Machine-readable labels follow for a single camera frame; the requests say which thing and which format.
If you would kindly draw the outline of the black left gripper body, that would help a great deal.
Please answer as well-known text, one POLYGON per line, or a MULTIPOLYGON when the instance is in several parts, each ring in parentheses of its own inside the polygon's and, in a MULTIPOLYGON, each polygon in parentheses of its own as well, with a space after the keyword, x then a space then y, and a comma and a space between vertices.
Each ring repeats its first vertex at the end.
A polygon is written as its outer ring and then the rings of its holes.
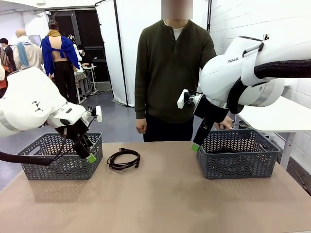
POLYGON ((67 125, 57 128, 60 135, 64 134, 64 129, 67 128, 67 137, 74 143, 78 141, 80 136, 87 131, 87 125, 83 121, 77 121, 73 125, 67 125))

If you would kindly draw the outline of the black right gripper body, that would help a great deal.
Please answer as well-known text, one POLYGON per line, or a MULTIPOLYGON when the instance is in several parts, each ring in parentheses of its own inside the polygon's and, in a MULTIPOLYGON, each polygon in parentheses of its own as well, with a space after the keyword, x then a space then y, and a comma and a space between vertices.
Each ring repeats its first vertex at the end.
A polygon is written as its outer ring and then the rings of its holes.
POLYGON ((194 115, 211 123, 220 123, 225 119, 228 112, 228 109, 214 105, 205 95, 202 95, 195 107, 194 115))

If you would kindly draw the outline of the person's left hand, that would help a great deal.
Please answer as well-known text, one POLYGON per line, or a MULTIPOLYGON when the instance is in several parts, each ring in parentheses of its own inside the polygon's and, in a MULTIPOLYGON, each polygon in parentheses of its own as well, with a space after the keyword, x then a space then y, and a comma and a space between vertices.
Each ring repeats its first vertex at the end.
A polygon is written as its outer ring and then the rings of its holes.
POLYGON ((226 116, 222 122, 214 123, 214 126, 217 130, 232 130, 233 120, 229 116, 226 116))

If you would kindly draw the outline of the person's right hand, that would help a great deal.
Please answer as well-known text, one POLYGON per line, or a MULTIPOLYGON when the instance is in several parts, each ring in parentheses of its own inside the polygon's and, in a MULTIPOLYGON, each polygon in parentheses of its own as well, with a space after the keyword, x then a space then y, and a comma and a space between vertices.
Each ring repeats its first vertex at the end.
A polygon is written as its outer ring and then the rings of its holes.
POLYGON ((136 119, 136 130, 140 134, 145 134, 147 129, 147 122, 145 118, 136 119))

